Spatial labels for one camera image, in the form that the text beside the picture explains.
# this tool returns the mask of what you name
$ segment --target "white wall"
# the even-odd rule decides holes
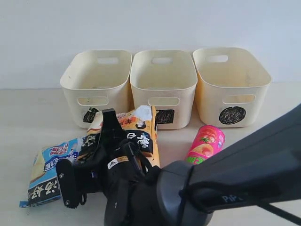
[[[87,49],[251,51],[301,81],[301,0],[0,0],[0,89],[54,88]]]

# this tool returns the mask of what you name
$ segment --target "yellow snack bag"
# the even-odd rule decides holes
[[[154,106],[142,105],[128,113],[118,113],[116,117],[121,127],[127,132],[127,138],[133,139],[140,145],[143,154],[151,164],[160,167],[158,144],[156,108]],[[87,135],[100,133],[103,125],[103,114],[97,112],[91,123]]]

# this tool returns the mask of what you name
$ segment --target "pink chip can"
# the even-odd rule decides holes
[[[224,133],[215,126],[206,125],[199,128],[196,138],[186,155],[186,161],[200,164],[219,153],[225,143]]]

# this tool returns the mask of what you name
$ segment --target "warning sticker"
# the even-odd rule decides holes
[[[117,165],[118,163],[121,163],[123,161],[128,161],[128,158],[126,156],[121,156],[116,159],[113,159],[111,162],[108,164],[108,169],[111,169],[113,166]]]

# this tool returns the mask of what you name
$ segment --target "blue snack bag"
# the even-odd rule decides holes
[[[60,159],[75,161],[82,144],[83,138],[77,138],[39,151],[33,162],[28,201],[20,202],[19,206],[39,206],[60,199],[55,165]]]

